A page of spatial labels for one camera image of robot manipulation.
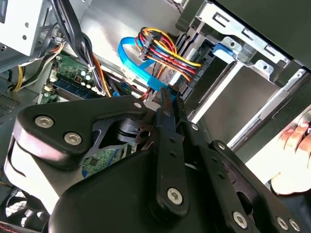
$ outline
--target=yellow wire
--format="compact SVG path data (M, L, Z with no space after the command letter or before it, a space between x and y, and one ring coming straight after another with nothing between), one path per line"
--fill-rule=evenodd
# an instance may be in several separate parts
M154 40L154 42L159 46L161 47L164 51L168 52L170 55L172 55L173 57L176 57L176 58L179 58L180 60L182 60L183 62L189 64L189 65L192 65L192 66L195 66L195 67L200 67L201 64L199 63L194 63L194 62L191 62L191 61L188 61L187 59L179 56L178 54L170 51L170 50L167 50L164 46L162 46L158 41Z
M158 32L158 33L162 33L163 35L165 35L168 40L170 41L170 43L173 45L173 48L174 48L174 52L177 53L177 48L176 48L176 45L175 43L173 42L173 40L169 37L169 35L167 35L164 31L158 29L158 28L145 28L146 31L155 31L155 32Z
M23 68L22 67L18 67L18 81L16 84L16 87L14 88L14 92L16 92L18 89L20 89L22 83L23 83Z
M169 47L167 47L167 45L164 44L162 41L159 41L159 43L160 43L162 46L164 46L167 50L170 50Z
M156 58L153 58L153 57L151 57L151 56L147 56L147 57L148 57L149 59L151 59L151 60L154 60L154 61L156 61L156 62L159 62L159 63L162 64L163 66L169 67L169 68L171 68L171 69L173 69L173 70L179 72L179 73L180 73L182 76L184 76L189 82L191 81L191 78L190 78L187 74L185 74L184 72L180 71L179 69L176 69L175 67L173 67L173 66L171 66L171 65L169 65L169 64L167 64L167 63L165 63L165 62L162 62L162 61L160 61L160 60L158 60L158 59L156 59Z

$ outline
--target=cable bundle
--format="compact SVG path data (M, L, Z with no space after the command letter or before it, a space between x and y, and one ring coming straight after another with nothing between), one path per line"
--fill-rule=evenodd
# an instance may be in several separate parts
M67 42L79 59L92 71L97 89L112 97L101 65L93 55L92 43L82 33L79 21L69 0L51 0L51 3L61 32L65 35Z
M183 75L189 82L196 74L199 63L188 61L177 54L177 48L172 39L156 28L142 28L135 38L136 47L141 52L142 59L151 59L162 65L157 78L165 67L171 68Z

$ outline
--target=finger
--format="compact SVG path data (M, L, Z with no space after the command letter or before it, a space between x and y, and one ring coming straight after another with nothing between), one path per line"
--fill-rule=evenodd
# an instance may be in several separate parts
M308 169L310 153L311 153L311 135L308 135L301 141L296 150L295 164L297 166L298 171L303 172L304 170Z
M293 129L289 129L281 135L281 137L277 141L277 145L281 150L284 150L287 140L290 138L293 132L294 132Z
M294 153L296 151L308 127L309 124L307 122L303 122L296 128L285 144L284 150L286 152Z

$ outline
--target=metal bracket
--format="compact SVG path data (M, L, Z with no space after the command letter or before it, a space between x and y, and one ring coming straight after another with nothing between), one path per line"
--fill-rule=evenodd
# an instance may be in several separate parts
M277 51L273 46L269 45L212 2L207 2L205 6L202 7L197 17L221 34L238 37L275 64L279 64L282 68L285 68L290 62L289 58Z

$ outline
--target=orange wire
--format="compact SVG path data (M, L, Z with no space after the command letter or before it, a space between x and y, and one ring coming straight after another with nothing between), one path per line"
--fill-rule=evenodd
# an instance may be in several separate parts
M106 82L106 79L104 77L104 73L103 73L103 70L101 69L101 64L99 63L99 61L97 60L97 58L94 56L93 54L93 58L94 58L94 61L95 61L95 66L97 67L97 69L99 70L100 72L100 77L102 79L102 82L104 84L104 88L105 88L105 91L106 91L106 94L109 96L109 97L112 97L112 94L109 90L109 87L108 87L108 84Z

